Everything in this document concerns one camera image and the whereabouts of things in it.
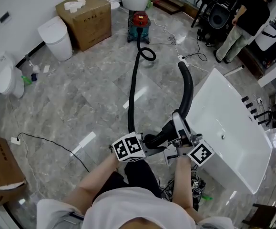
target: black cable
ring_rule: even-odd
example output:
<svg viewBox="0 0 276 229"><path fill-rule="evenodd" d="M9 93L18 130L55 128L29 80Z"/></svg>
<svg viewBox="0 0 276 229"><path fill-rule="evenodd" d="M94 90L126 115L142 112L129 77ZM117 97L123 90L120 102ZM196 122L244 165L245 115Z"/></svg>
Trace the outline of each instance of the black cable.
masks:
<svg viewBox="0 0 276 229"><path fill-rule="evenodd" d="M204 61L204 62L208 61L208 58L207 58L203 53L200 53L200 52L199 52L199 51L200 51L200 46L199 46L199 43L198 43L198 38L196 39L196 42L197 42L197 45L198 45L198 51L197 51L196 53L189 54L189 55L187 55L187 56L185 56L185 57L182 57L182 59L185 59L185 58L187 58L187 57L191 57L191 56L194 56L194 55L197 54L201 61Z"/></svg>
<svg viewBox="0 0 276 229"><path fill-rule="evenodd" d="M142 56L143 58L145 58L148 61L154 61L156 59L156 54L153 50L151 50L150 48L146 48L146 47L144 47L144 48L140 47L140 38L141 38L141 34L143 32L143 29L137 28L137 32L138 32L137 46L138 46L139 51L137 53L136 61L134 63L132 85L131 85L130 93L129 93L128 118L127 118L129 133L135 132L135 128L134 128L134 93L136 90L136 79L137 79L137 72L138 72L140 56ZM153 57L152 58L147 57L143 53L143 51L149 51L153 55Z"/></svg>
<svg viewBox="0 0 276 229"><path fill-rule="evenodd" d="M48 142L54 143L54 144L57 145L57 146L62 147L63 149L67 150L68 152L72 153L73 156L76 157L76 158L81 162L81 164L85 167L85 169L86 169L88 172L90 172L90 171L87 169L87 167L84 165L84 163L83 163L83 162L82 162L72 151L70 151L69 149L63 147L62 145L59 145L59 144L57 144L57 143L55 143L55 142L53 142L53 141L51 141L51 140L48 140L48 139L46 139L46 138L39 137L39 136L33 136L33 135L30 135L30 134L26 134L26 133L24 133L24 132L20 132L20 133L18 134L18 136L17 136L17 141L19 141L19 135L20 135L20 134L25 134L25 135L28 135L28 136L31 136L31 137L34 137L34 138L39 138L39 139L42 139L42 140L46 140L46 141L48 141Z"/></svg>
<svg viewBox="0 0 276 229"><path fill-rule="evenodd" d="M198 168L198 165L194 165L191 170L197 170L197 168Z"/></svg>
<svg viewBox="0 0 276 229"><path fill-rule="evenodd" d="M170 181L168 182L167 186L165 187L165 189L163 189L163 190L161 191L161 193L163 193L163 192L166 191L168 188L170 188L170 185L171 185L173 182L174 182L174 180L170 180Z"/></svg>

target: brown cardboard box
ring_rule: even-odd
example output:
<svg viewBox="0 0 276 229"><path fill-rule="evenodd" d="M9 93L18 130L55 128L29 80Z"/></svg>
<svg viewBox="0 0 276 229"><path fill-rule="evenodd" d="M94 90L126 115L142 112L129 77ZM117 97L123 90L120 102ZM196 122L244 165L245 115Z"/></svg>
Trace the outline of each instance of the brown cardboard box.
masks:
<svg viewBox="0 0 276 229"><path fill-rule="evenodd" d="M111 6L106 0L86 0L75 13L65 10L66 0L56 5L57 14L66 23L72 42L85 51L111 36Z"/></svg>
<svg viewBox="0 0 276 229"><path fill-rule="evenodd" d="M25 176L20 170L7 141L0 138L0 205L14 200L26 187Z"/></svg>

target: electrical outlet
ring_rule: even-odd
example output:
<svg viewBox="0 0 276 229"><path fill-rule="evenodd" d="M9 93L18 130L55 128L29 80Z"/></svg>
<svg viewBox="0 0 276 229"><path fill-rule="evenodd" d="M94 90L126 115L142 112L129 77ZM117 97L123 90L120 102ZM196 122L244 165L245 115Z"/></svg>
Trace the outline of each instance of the electrical outlet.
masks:
<svg viewBox="0 0 276 229"><path fill-rule="evenodd" d="M16 144L16 145L20 145L20 139L19 139L19 141L18 141L17 138L15 138L15 137L12 137L12 138L10 139L10 142L13 143L13 144Z"/></svg>

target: vacuum hose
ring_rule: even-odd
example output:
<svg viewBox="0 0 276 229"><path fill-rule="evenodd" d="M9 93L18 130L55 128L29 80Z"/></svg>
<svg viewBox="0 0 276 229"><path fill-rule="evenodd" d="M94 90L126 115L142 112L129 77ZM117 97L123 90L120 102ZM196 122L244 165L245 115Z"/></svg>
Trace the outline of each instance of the vacuum hose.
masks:
<svg viewBox="0 0 276 229"><path fill-rule="evenodd" d="M143 32L143 29L137 28L137 32L138 32L137 45L138 45L139 51L136 56L136 61L133 68L132 85L130 88L130 95L129 95L129 106L128 106L128 132L129 133L135 132L134 119L133 119L134 118L134 93L136 88L136 77L137 77L140 56L142 56L143 58L149 61L154 61L156 59L156 54L154 53L153 50L146 47L144 48L140 47L140 38ZM149 58L145 56L143 54L143 51L149 51L153 55L153 57ZM178 67L184 79L184 94L179 107L179 114L183 119L185 119L191 108L191 104L193 100L194 85L193 85L192 76L188 68L186 67L185 63L179 62ZM148 140L147 142L145 142L145 144L148 146L149 149L157 148L160 144L164 143L168 139L168 136L171 133L174 133L174 126L171 124L171 121L170 121L162 128L162 131L157 136L155 136L151 140Z"/></svg>
<svg viewBox="0 0 276 229"><path fill-rule="evenodd" d="M134 63L134 68L133 68L133 76L132 76L132 85L130 88L130 93L129 93L129 105L128 105L128 132L135 132L135 128L134 128L134 93L136 90L136 78L137 78L137 72L138 72L138 66L139 66L139 60L140 60L140 56L142 56L143 58L145 58L148 61L154 61L156 59L156 54L153 50L151 50L150 48L141 48L140 47L140 38L141 38L141 34L143 32L142 28L137 28L137 32L138 32L138 38L137 38L137 46L138 46L138 54L136 56L136 61ZM143 51L149 51L153 57L149 58L147 57Z"/></svg>
<svg viewBox="0 0 276 229"><path fill-rule="evenodd" d="M193 95L194 95L194 85L192 76L186 67L184 62L178 63L179 70L184 79L184 94L182 97L182 101L179 107L179 114L185 120L187 114L192 105ZM170 134L175 132L174 126L172 125L172 121L169 121L163 128L162 131L155 136L152 140L145 142L149 149L153 149L164 143L168 140Z"/></svg>

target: marble floor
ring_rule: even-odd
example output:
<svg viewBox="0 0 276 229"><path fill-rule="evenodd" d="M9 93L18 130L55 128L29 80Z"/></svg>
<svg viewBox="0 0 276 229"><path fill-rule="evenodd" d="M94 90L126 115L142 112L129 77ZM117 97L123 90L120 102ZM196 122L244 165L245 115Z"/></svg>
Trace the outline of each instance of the marble floor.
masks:
<svg viewBox="0 0 276 229"><path fill-rule="evenodd" d="M164 25L181 42L177 45L180 55L197 52L197 27L183 13L169 15L157 8L147 11L150 19ZM22 136L20 146L10 143L12 136L21 131L53 140L73 150L88 134L94 138L76 154L89 170L108 156L108 145L127 133L127 109L123 107L129 97L133 65L137 54L134 42L127 43L127 14L120 10L112 36L85 52L76 52L65 62L57 61L46 46L39 49L31 60L48 73L39 73L38 80L25 87L24 96L0 94L0 136L7 139L10 148L29 183L25 200L9 204L15 218L24 228L35 228L36 204L40 199L62 199L87 174L81 163L62 148L51 143ZM154 23L150 27L150 39L157 59L140 60L136 91L144 88L144 94L135 102L136 131L150 129L160 131L171 113L180 105L183 80L177 67L177 51L167 40L169 33ZM188 58L194 85L208 72L216 68L221 73L239 66L236 58L231 64L217 63L213 48L199 43L207 61L197 55ZM24 75L31 74L31 67L21 67ZM227 78L242 95L250 99L261 97L265 109L268 94L260 88L256 79L243 69ZM243 195L226 190L203 170L199 176L205 180L205 193L212 201L201 200L200 212L206 216L230 217L234 225L241 227L241 220L248 215L253 203L276 203L276 130L267 134L274 145L266 176L255 195ZM147 158L161 186L173 177L174 166L165 164L163 154Z"/></svg>

